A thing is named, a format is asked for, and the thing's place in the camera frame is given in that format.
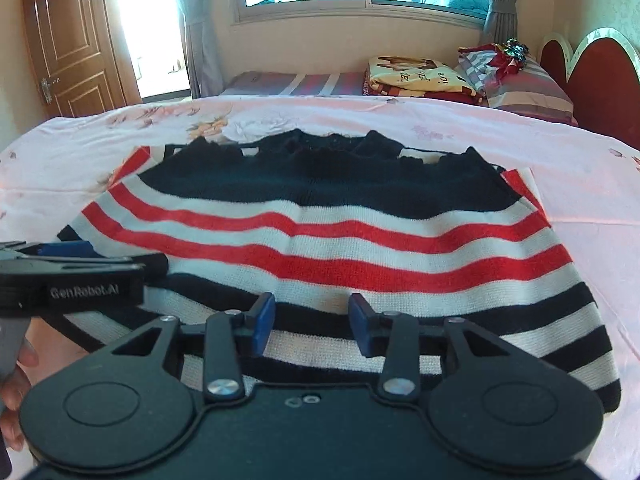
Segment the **person's left hand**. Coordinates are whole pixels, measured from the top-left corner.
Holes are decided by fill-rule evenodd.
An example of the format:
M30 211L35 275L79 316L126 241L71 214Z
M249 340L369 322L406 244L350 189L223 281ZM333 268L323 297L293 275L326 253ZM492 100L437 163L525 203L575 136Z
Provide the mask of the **person's left hand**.
M27 339L24 339L13 372L1 384L1 401L4 404L4 411L1 414L1 434L6 445L16 452L20 452L25 444L18 410L24 396L32 388L24 367L36 367L38 363L37 351Z

